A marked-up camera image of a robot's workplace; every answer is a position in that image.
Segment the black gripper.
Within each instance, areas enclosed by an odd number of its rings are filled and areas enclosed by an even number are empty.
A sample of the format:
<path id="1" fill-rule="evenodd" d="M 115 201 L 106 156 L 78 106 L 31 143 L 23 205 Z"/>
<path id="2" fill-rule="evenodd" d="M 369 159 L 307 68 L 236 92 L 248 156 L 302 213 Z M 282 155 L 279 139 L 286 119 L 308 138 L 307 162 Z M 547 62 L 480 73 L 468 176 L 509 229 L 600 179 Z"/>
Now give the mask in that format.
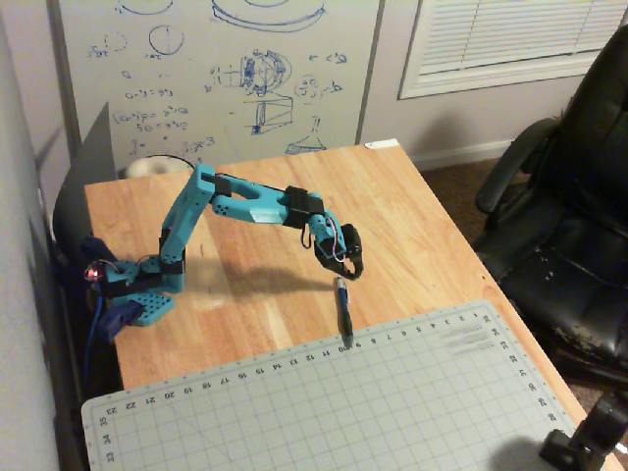
<path id="1" fill-rule="evenodd" d="M 323 268 L 342 278 L 355 281 L 360 278 L 364 271 L 361 238 L 358 230 L 351 224 L 342 225 L 341 232 L 345 254 L 353 269 L 349 270 L 343 262 L 337 261 L 334 257 L 328 258 L 325 252 L 320 249 L 317 249 L 317 260 Z"/>

